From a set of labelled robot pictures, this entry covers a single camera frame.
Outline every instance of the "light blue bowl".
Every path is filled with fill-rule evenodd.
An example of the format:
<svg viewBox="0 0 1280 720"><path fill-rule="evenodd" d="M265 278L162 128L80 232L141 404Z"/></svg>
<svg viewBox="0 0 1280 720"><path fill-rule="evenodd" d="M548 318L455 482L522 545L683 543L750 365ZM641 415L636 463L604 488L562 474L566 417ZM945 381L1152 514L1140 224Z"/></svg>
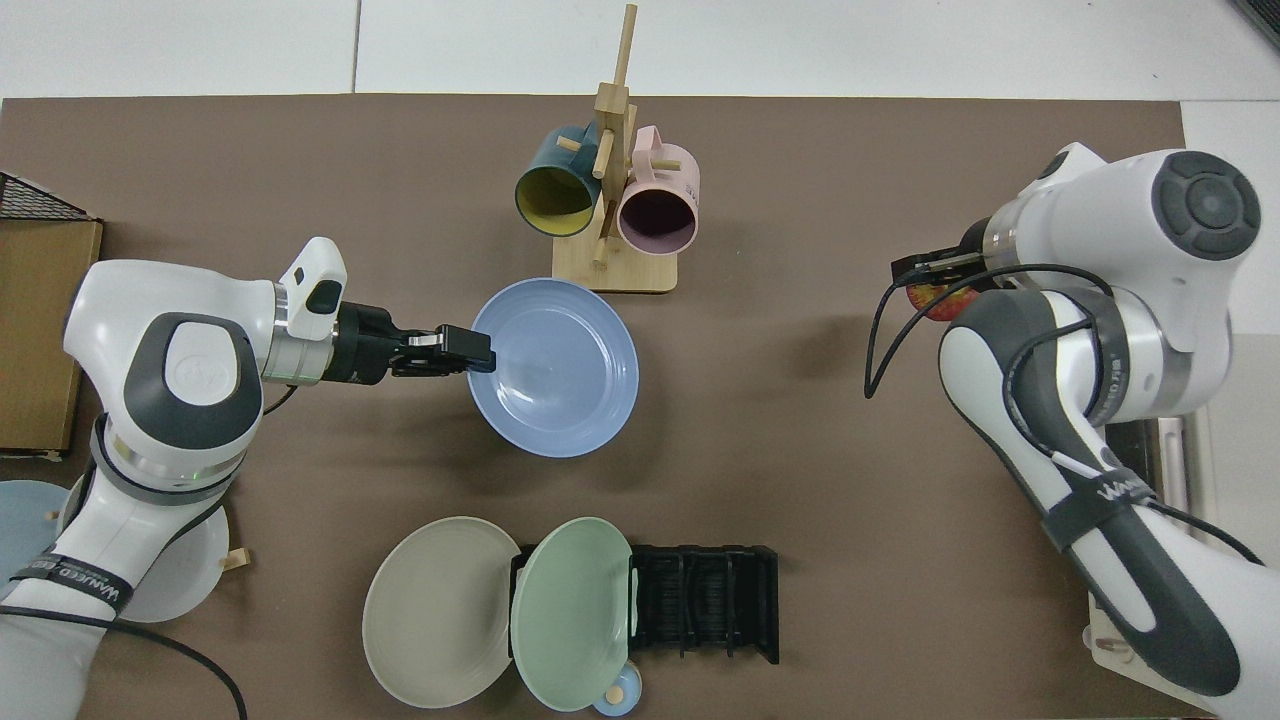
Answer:
<svg viewBox="0 0 1280 720"><path fill-rule="evenodd" d="M493 373L467 373L480 414L512 445L547 457L609 442L635 406L640 368L618 314L590 290L531 278L494 295L472 327L492 338Z"/></svg>
<svg viewBox="0 0 1280 720"><path fill-rule="evenodd" d="M622 670L618 673L618 679L614 680L613 684L622 691L622 702L613 705L608 700L608 692L605 692L605 696L595 701L591 707L605 717L622 717L627 712L635 710L636 705L640 702L640 692L644 683L640 682L640 671L636 669L635 664L628 660L627 664L622 666Z"/></svg>
<svg viewBox="0 0 1280 720"><path fill-rule="evenodd" d="M38 480L0 483L0 588L58 537L58 520L49 512L63 509L67 488ZM0 597L6 593L0 589Z"/></svg>

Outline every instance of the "black cable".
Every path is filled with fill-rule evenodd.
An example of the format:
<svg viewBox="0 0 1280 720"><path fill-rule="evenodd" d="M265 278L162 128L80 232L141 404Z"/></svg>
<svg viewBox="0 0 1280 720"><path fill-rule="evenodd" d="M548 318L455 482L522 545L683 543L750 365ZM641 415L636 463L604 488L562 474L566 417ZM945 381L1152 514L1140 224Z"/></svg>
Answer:
<svg viewBox="0 0 1280 720"><path fill-rule="evenodd" d="M285 387L288 387L289 389L284 391L284 395L282 395L279 400L276 400L275 402L273 402L270 407L268 407L266 410L262 410L262 416L264 418L268 416L268 415L270 415L271 413L274 413L279 406L284 405L284 402L288 398L293 397L293 391L298 389L298 386L285 386Z"/></svg>
<svg viewBox="0 0 1280 720"><path fill-rule="evenodd" d="M232 700L236 701L236 714L239 720L248 720L248 710L244 707L244 696L241 694L239 687L236 685L236 680L227 674L216 662L209 657L201 655L197 650L188 647L175 639L166 638L160 633L154 633L145 628L138 628L136 625L129 625L127 623L120 623L118 620L101 620L99 618L86 618L83 615L70 615L68 612L54 612L52 610L38 610L35 607L14 607L9 605L0 605L0 615L14 615L18 618L38 618L41 620L56 620L59 623L72 623L74 625L88 625L90 628L101 628L104 630L116 630L127 635L138 637L142 639L159 643L169 650L175 650L182 655L195 660L196 662L204 665L210 673L218 676L219 680L227 685L227 689L232 693Z"/></svg>
<svg viewBox="0 0 1280 720"><path fill-rule="evenodd" d="M1262 559L1258 557L1257 555L1254 555L1253 551L1248 548L1248 546L1245 546L1243 542L1235 539L1234 537L1231 537L1230 533L1228 533L1222 528L1219 528L1217 525L1210 523L1208 520L1201 520L1199 518L1197 518L1194 515L1190 515L1188 512L1183 512L1181 510L1179 510L1176 507L1170 507L1170 506L1165 505L1164 502L1160 502L1158 500L1155 500L1155 498L1148 500L1146 502L1146 505L1147 505L1147 507L1151 507L1152 510L1156 510L1158 512L1169 515L1170 518L1172 518L1175 520L1181 520L1183 523L1187 523L1188 525L1196 528L1197 530L1203 530L1203 532L1213 536L1215 538L1217 538L1217 539L1225 542L1226 544L1229 544L1231 547L1231 550L1239 552L1240 556L1244 557L1245 560L1248 560L1249 562L1253 562L1254 565L1266 566L1266 562L1262 562Z"/></svg>
<svg viewBox="0 0 1280 720"><path fill-rule="evenodd" d="M1018 352L1014 354L1012 361L1009 364L1009 370L1005 372L1004 382L1000 383L1000 397L1005 404L1005 411L1009 414L1009 418L1014 421L1014 427L1018 428L1019 434L1023 436L1023 439L1036 446L1036 450L1039 450L1042 454L1050 457L1053 456L1053 448L1042 442L1034 434L1032 434L1030 427L1027 425L1027 418L1023 415L1023 411L1018 407L1018 400L1014 397L1014 383L1018 380L1018 373L1021 372L1023 365L1027 364L1027 360L1030 357L1033 350L1036 350L1037 347L1051 340L1057 340L1060 337L1069 336L1075 331L1092 328L1094 318L1088 311L1085 311L1085 314L1088 314L1089 316L1087 316L1083 320L1078 320L1069 325L1062 325L1061 328L1055 328L1052 331L1043 332L1024 342L1021 347L1018 348Z"/></svg>
<svg viewBox="0 0 1280 720"><path fill-rule="evenodd" d="M979 282L991 278L997 278L1000 275L1009 275L1014 273L1061 273L1064 275L1074 275L1088 281L1094 287L1101 290L1102 293L1106 295L1107 297L1115 297L1115 291L1112 291L1111 286L1107 284L1107 282L1103 281L1101 277L1088 270L1082 270L1079 268L1073 268L1070 265L1059 265L1056 263L1029 263L1025 265L1010 265L1009 268L1000 268L996 270L984 270L975 275L969 275L963 281L951 283L950 286L947 286L946 290L943 290L942 295L934 297L932 301L929 301L928 305L916 310L915 315L913 315L911 319L902 325L902 329L899 331L897 336L893 337L893 342L890 343L888 350L884 352L884 356L881 357L879 366L876 369L876 374L873 377L872 359L876 355L876 336L879 333L881 315L883 315L884 313L884 306L888 304L888 299L893 295L895 291L897 291L897 288L914 284L913 282L914 278L924 275L923 269L908 270L906 273L902 273L901 275L895 278L893 283L888 287L888 290L884 291L884 295L881 297L879 305L876 307L876 315L872 318L870 337L867 341L867 368L863 374L863 396L870 400L872 396L876 395L876 391L879 388L881 379L884 377L884 372L888 369L888 364L893 359L893 355L897 352L899 346L902 345L902 341L906 340L908 333L910 333L911 329L915 328L915 325L929 313L929 310L933 310L943 301L946 301L948 297L951 297L952 295L955 295L961 290L965 290L966 287L972 287Z"/></svg>

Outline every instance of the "pink mug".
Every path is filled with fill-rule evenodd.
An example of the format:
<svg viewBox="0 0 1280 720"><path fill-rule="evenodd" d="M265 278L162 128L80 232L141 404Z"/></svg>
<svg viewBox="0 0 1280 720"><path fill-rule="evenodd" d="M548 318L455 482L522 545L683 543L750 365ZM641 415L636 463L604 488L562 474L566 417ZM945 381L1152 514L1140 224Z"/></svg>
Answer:
<svg viewBox="0 0 1280 720"><path fill-rule="evenodd" d="M636 132L631 172L635 177L618 202L622 240L648 255L689 247L698 236L698 160L678 145L663 143L658 128L646 126Z"/></svg>

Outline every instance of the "blue mug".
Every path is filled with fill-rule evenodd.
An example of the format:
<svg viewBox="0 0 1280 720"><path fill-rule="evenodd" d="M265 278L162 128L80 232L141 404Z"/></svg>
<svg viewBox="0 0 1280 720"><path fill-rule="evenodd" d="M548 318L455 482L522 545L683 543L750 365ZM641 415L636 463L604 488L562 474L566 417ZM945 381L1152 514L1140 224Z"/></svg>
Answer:
<svg viewBox="0 0 1280 720"><path fill-rule="evenodd" d="M561 138L571 142L562 142ZM577 145L576 150L568 146ZM600 141L595 120L585 127L552 131L516 182L516 209L538 232L567 237L586 229L600 197L600 181L591 177Z"/></svg>

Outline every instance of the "cardboard box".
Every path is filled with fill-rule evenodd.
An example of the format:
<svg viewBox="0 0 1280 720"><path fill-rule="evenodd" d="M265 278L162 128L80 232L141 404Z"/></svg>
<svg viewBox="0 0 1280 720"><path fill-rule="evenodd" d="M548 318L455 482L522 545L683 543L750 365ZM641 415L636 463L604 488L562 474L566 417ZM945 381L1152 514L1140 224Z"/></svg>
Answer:
<svg viewBox="0 0 1280 720"><path fill-rule="evenodd" d="M70 445L81 370L63 325L101 238L95 220L0 219L0 450Z"/></svg>

